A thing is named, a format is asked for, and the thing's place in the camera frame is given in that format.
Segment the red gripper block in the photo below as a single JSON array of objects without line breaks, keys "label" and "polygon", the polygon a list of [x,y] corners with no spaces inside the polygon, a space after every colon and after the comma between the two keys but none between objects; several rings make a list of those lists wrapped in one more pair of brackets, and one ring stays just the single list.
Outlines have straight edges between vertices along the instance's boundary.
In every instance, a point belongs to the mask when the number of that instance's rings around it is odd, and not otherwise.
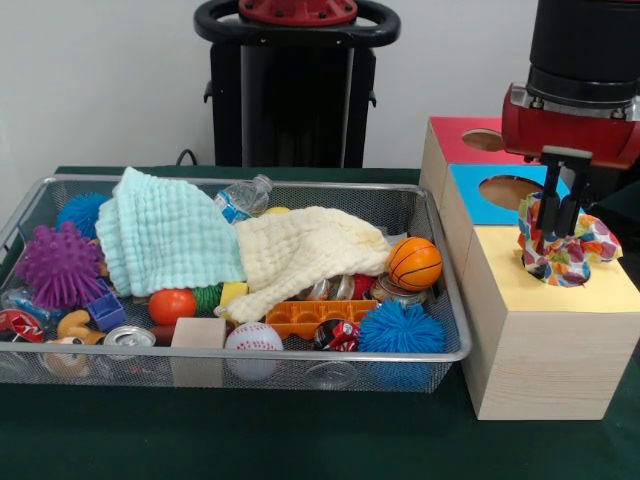
[{"label": "red gripper block", "polygon": [[[507,152],[523,157],[538,158],[551,149],[590,158],[596,167],[627,170],[639,157],[639,99],[618,108],[578,108],[538,99],[524,84],[513,83],[503,103],[501,136]],[[574,171],[571,190],[560,204],[561,164],[546,166],[536,228],[550,243],[556,235],[574,235],[588,173]]]}]

